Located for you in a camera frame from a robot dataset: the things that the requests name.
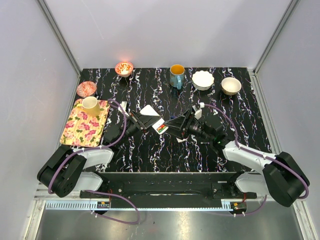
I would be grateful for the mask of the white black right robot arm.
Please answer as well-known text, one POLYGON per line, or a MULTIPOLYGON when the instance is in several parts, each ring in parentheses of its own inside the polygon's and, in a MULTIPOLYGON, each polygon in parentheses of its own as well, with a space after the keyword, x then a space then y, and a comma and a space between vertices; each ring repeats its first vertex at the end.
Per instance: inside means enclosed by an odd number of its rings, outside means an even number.
POLYGON ((309 194, 310 181, 289 153, 272 154, 241 145, 236 138, 226 135, 216 115, 198 120, 194 110, 189 109, 165 121, 164 125, 178 139, 189 135, 199 137, 208 142, 218 157, 254 170, 254 173, 243 172, 233 177, 227 186, 227 192, 233 198, 256 193, 271 196, 278 204, 290 207, 309 194))

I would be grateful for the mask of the white battery cover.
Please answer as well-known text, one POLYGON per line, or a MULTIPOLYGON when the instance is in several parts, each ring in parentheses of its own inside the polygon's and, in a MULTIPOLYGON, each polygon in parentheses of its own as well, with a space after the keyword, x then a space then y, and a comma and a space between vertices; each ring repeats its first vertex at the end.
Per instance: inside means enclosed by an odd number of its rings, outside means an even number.
POLYGON ((176 138, 176 140, 177 140, 178 143, 182 143, 182 142, 187 141, 187 139, 185 139, 185 138, 184 138, 184 139, 180 139, 180 138, 178 138, 178 137, 176 138))

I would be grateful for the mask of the white red remote control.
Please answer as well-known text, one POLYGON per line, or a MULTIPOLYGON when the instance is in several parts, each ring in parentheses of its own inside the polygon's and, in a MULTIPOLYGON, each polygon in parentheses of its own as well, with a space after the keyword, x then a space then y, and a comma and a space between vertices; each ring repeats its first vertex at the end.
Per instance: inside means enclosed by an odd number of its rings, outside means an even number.
POLYGON ((140 114, 150 117, 147 127, 152 127, 158 135, 164 134, 169 127, 165 125, 165 120, 154 110, 151 105, 146 105, 141 109, 140 114))

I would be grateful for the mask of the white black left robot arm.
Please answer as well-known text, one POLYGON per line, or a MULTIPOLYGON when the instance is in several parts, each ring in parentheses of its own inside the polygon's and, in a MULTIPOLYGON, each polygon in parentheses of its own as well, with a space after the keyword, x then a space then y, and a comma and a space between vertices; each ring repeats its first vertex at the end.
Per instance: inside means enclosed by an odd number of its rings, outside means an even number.
POLYGON ((37 173, 37 180, 47 187, 49 194, 60 198, 73 190, 91 190, 98 198, 106 196, 109 189, 103 179, 96 173, 83 170, 111 161, 128 138, 164 122, 152 108, 144 108, 141 112, 133 110, 125 114, 124 120, 122 127, 112 125, 108 128, 102 146, 78 151, 67 145, 59 146, 37 173))

